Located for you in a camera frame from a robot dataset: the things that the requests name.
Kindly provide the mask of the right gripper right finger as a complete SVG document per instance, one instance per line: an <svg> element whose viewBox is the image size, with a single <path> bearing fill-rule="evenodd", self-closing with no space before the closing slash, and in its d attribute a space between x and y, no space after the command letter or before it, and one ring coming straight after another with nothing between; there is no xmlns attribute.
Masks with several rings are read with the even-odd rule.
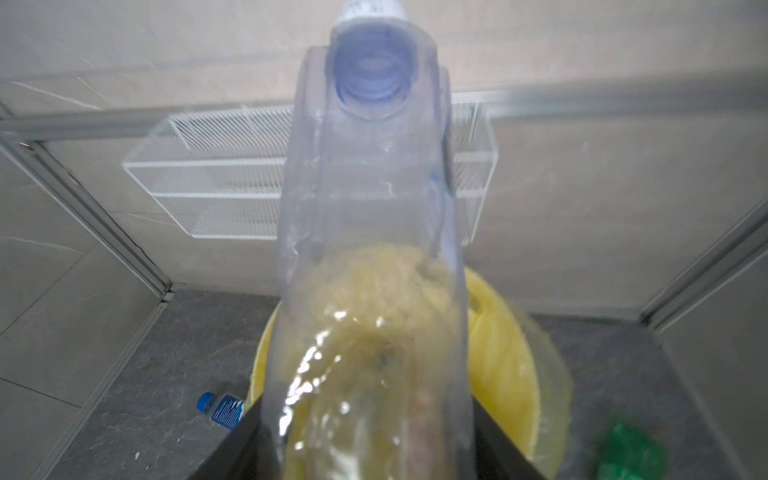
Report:
<svg viewBox="0 0 768 480"><path fill-rule="evenodd" d="M544 480L476 398L473 401L475 471L480 480Z"/></svg>

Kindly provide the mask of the blue label bottle small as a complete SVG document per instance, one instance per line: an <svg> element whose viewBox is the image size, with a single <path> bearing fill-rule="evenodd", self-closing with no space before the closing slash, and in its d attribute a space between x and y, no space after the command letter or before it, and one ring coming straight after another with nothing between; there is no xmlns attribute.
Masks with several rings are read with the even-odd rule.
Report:
<svg viewBox="0 0 768 480"><path fill-rule="evenodd" d="M230 394L217 395L212 392L203 393L197 403L197 410L206 415L211 422L228 430L234 430L244 412L245 402Z"/></svg>

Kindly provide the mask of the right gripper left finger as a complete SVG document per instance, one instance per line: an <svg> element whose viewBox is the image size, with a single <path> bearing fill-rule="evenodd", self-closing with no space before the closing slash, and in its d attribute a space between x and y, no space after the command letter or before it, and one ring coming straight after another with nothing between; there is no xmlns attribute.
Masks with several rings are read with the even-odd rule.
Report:
<svg viewBox="0 0 768 480"><path fill-rule="evenodd" d="M269 430L261 422L259 399L190 480L272 480L281 476Z"/></svg>

